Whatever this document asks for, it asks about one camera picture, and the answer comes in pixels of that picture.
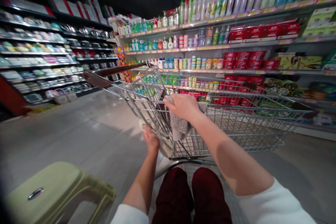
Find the tile floor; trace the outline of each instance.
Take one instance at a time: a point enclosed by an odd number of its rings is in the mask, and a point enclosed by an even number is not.
[[[4,193],[54,162],[70,162],[117,189],[109,223],[145,158],[147,149],[141,138],[138,118],[123,101],[105,91],[35,118],[0,124]],[[336,223],[336,142],[294,135],[277,152],[252,155],[299,199],[317,223]],[[185,164],[182,168],[190,180],[197,167]],[[221,180],[233,222],[247,223],[232,191]],[[153,198],[160,181],[155,182]]]

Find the metal wire basket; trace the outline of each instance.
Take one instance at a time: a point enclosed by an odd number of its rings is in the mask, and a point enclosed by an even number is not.
[[[188,93],[199,101],[208,102],[206,115],[247,152],[277,150],[303,119],[314,114],[311,108],[270,94],[254,83],[169,74],[156,66],[140,71],[139,78],[132,84],[117,86],[122,95],[109,90],[108,87],[115,84],[102,78],[144,65],[115,68],[112,72],[85,72],[83,76],[92,85],[118,95],[135,116],[148,125],[154,124],[174,146],[171,160],[197,159],[210,153],[194,128],[185,139],[173,142],[169,113],[163,102],[165,95]]]

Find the person's right hand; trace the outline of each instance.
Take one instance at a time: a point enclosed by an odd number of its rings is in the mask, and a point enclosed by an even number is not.
[[[192,117],[200,112],[197,100],[194,96],[189,94],[172,94],[170,97],[173,98],[175,104],[167,99],[163,99],[163,101],[177,117],[190,121]]]

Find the dark red pants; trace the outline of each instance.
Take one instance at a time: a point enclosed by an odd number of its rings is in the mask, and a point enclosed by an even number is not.
[[[178,167],[167,172],[156,198],[156,212],[152,224],[191,224],[190,213],[194,207],[194,224],[232,224],[222,184],[213,171],[203,167],[197,169],[191,186],[194,200],[186,172]]]

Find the plastic stool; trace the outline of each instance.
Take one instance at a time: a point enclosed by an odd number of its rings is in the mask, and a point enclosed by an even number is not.
[[[104,223],[102,218],[107,217],[115,198],[115,189],[105,181],[70,163],[57,162],[12,191],[5,203],[17,224],[73,223],[71,218],[83,201],[97,207],[88,221],[80,223]]]

